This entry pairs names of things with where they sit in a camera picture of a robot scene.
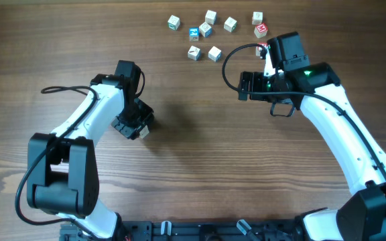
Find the wooden block top right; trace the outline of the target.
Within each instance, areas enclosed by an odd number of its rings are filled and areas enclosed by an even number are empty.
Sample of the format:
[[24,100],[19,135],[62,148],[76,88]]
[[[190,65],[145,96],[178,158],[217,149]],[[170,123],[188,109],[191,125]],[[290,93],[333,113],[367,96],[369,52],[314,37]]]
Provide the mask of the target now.
[[252,16],[252,24],[259,25],[263,22],[263,13],[260,11],[254,11]]

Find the blue number two block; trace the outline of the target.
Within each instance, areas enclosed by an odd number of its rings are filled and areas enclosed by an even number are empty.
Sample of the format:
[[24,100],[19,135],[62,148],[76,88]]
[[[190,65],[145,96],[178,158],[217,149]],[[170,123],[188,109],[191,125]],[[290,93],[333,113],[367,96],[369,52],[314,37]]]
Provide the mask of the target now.
[[191,42],[197,42],[200,37],[200,31],[198,27],[192,27],[189,29],[189,40]]

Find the snail wooden block blue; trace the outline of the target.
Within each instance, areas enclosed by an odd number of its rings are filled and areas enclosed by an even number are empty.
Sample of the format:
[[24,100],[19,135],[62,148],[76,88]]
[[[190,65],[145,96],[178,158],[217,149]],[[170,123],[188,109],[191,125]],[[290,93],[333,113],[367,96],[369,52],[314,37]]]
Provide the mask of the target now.
[[208,37],[212,33],[212,27],[207,22],[204,22],[199,26],[199,31],[203,37]]

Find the slash wooden block blue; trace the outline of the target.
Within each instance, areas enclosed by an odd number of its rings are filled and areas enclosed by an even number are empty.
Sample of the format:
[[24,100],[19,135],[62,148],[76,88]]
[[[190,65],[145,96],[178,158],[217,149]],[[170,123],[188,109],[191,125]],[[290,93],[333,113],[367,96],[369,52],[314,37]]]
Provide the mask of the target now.
[[201,49],[196,46],[191,46],[188,50],[188,58],[194,61],[198,61],[201,56]]

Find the number one wooden block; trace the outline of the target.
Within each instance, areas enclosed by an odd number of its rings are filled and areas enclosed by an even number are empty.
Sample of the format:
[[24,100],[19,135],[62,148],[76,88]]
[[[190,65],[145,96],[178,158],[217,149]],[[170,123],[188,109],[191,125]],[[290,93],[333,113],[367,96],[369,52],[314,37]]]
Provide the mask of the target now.
[[224,22],[224,29],[228,32],[234,32],[236,27],[237,27],[237,20],[232,17],[228,17],[227,20]]

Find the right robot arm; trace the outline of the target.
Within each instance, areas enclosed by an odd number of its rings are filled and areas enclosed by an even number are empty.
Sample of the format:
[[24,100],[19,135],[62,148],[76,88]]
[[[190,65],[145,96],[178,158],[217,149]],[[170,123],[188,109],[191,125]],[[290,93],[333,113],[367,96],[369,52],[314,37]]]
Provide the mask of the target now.
[[262,72],[243,72],[240,100],[288,104],[318,130],[346,178],[350,199],[301,217],[304,240],[386,240],[386,153],[329,64],[311,64],[296,32],[255,45]]

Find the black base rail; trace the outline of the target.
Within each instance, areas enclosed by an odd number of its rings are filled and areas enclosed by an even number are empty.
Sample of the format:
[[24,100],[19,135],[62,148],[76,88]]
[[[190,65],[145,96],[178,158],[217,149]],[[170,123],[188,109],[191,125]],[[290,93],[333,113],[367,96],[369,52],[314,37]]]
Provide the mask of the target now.
[[290,220],[249,222],[251,228],[241,231],[235,222],[124,222],[121,240],[132,241],[241,241],[302,240],[302,231]]

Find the red M wooden block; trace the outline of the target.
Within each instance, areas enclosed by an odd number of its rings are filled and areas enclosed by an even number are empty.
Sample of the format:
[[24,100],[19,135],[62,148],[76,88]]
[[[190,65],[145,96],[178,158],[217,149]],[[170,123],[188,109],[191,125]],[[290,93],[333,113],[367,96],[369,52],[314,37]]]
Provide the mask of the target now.
[[139,137],[141,139],[144,139],[149,134],[149,128],[147,125],[145,125],[139,132]]

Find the green edged wooden block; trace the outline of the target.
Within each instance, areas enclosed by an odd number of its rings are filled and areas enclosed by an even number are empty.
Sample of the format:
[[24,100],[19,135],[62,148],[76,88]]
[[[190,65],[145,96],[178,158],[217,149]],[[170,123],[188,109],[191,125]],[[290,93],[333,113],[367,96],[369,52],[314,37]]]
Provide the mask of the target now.
[[180,26],[180,18],[175,16],[175,15],[171,15],[170,18],[168,19],[168,27],[174,31],[176,31],[179,26]]

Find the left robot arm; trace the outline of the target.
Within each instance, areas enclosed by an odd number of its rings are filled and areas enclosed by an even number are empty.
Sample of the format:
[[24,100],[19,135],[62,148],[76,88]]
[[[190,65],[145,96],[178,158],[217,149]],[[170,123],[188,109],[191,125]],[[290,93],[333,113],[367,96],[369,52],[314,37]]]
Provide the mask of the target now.
[[29,140],[27,171],[15,197],[15,211],[24,222],[46,225],[22,214],[23,191],[29,207],[57,216],[61,240],[132,240],[121,216],[99,199],[95,147],[109,126],[131,140],[149,134],[154,115],[139,98],[144,86],[141,68],[121,60],[114,74],[98,74],[88,86],[71,87],[86,96],[84,101],[51,133]]

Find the wooden block blue side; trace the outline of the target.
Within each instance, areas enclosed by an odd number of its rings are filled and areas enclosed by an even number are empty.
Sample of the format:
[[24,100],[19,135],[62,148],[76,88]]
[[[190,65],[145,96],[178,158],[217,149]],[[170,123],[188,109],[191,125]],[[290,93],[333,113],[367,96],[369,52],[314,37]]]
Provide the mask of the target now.
[[212,46],[211,49],[208,52],[208,57],[213,62],[219,61],[221,55],[222,55],[222,51],[220,49],[218,49],[216,46]]

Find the plain top wooden block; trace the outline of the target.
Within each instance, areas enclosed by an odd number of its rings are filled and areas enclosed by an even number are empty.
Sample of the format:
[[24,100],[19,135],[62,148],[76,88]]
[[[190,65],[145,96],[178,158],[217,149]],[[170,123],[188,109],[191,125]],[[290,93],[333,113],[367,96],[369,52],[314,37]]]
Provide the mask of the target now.
[[214,25],[216,22],[216,18],[217,18],[217,12],[208,10],[205,15],[205,22],[210,25]]

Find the red M tilted block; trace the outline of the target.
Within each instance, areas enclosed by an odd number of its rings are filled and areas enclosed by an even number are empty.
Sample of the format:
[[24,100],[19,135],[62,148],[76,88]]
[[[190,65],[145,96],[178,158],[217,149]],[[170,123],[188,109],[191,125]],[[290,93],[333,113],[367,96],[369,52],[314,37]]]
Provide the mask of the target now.
[[265,23],[261,23],[261,24],[255,26],[254,34],[257,38],[262,38],[262,37],[265,37],[267,35],[268,30],[269,29],[268,29],[267,25]]

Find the red A wooden block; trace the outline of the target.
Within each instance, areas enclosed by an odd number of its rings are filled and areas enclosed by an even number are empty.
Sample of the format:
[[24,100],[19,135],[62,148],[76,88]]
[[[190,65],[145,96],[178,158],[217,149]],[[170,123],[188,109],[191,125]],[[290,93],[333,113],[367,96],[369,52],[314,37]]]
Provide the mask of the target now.
[[261,52],[262,50],[265,48],[267,49],[267,43],[259,43],[259,45],[263,46],[263,47],[256,47],[256,50],[255,50],[255,55],[256,56],[261,56]]

